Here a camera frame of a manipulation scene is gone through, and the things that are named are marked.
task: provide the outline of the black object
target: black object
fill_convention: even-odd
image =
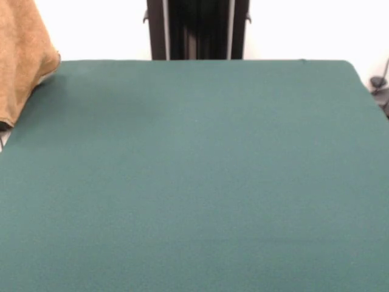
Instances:
[[[242,59],[249,0],[147,0],[153,60]]]
[[[5,132],[11,129],[11,126],[5,122],[0,122],[0,132]]]
[[[378,93],[378,91],[383,88],[386,84],[388,84],[387,80],[385,79],[389,68],[389,58],[387,60],[387,63],[385,65],[384,73],[382,76],[374,76],[370,78],[370,83],[372,87],[374,87],[374,91],[372,92],[373,95]]]

